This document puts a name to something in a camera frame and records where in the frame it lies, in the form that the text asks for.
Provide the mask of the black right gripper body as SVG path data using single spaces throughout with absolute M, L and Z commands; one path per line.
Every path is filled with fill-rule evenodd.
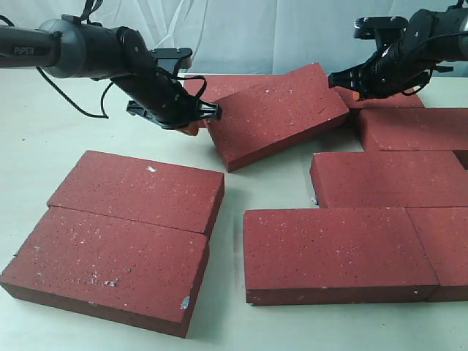
M 361 99 L 386 99 L 416 94 L 430 79 L 431 67 L 409 60 L 399 40 L 377 50 L 362 64 L 329 74 L 328 86 L 358 92 Z

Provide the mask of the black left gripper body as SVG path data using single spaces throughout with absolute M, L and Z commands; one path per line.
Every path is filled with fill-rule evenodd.
M 205 77 L 195 75 L 192 79 L 203 82 L 195 95 L 181 85 L 185 77 L 163 69 L 151 75 L 114 78 L 113 83 L 131 98 L 127 103 L 130 115 L 142 117 L 163 129 L 183 129 L 199 121 L 220 120 L 222 108 L 201 99 L 208 85 Z

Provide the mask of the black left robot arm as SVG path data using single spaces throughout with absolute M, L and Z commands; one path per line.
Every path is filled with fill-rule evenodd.
M 196 135 L 201 121 L 222 116 L 218 104 L 202 100 L 204 87 L 191 95 L 181 85 L 178 72 L 191 66 L 191 56 L 190 48 L 149 50 L 134 29 L 107 29 L 70 15 L 38 29 L 8 20 L 1 25 L 1 67 L 34 67 L 45 78 L 109 80 L 130 97 L 130 115 L 186 135 Z

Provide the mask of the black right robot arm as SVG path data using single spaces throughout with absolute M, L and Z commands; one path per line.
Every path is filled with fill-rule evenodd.
M 354 38 L 374 40 L 376 51 L 362 64 L 329 74 L 328 86 L 354 91 L 359 100 L 410 96 L 434 72 L 453 71 L 442 62 L 467 60 L 467 8 L 460 2 L 442 12 L 421 9 L 409 20 L 358 18 Z

